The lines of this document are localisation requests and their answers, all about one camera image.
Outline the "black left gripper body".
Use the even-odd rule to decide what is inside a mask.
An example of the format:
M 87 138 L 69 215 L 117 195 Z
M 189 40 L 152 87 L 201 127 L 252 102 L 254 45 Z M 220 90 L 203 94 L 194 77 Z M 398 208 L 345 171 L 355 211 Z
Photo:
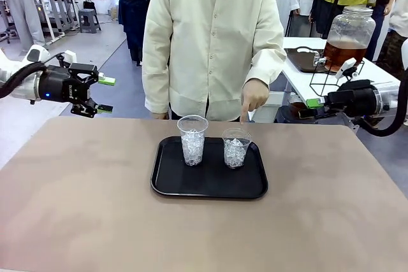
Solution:
M 70 78 L 71 75 L 67 68 L 50 66 L 40 76 L 38 85 L 40 99 L 58 103 L 69 102 Z

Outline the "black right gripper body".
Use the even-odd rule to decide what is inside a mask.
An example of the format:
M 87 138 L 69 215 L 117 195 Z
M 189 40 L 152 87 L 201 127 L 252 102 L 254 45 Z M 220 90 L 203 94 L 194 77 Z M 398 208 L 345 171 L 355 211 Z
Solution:
M 370 80 L 346 82 L 327 94 L 327 107 L 342 111 L 348 117 L 373 115 L 377 109 L 374 86 Z

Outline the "person left hand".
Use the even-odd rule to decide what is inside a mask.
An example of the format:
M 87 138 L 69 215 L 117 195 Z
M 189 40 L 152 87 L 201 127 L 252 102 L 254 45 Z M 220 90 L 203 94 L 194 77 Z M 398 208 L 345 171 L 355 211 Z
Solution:
M 250 79 L 242 89 L 242 110 L 240 123 L 247 121 L 248 113 L 263 106 L 269 97 L 269 87 L 258 79 Z

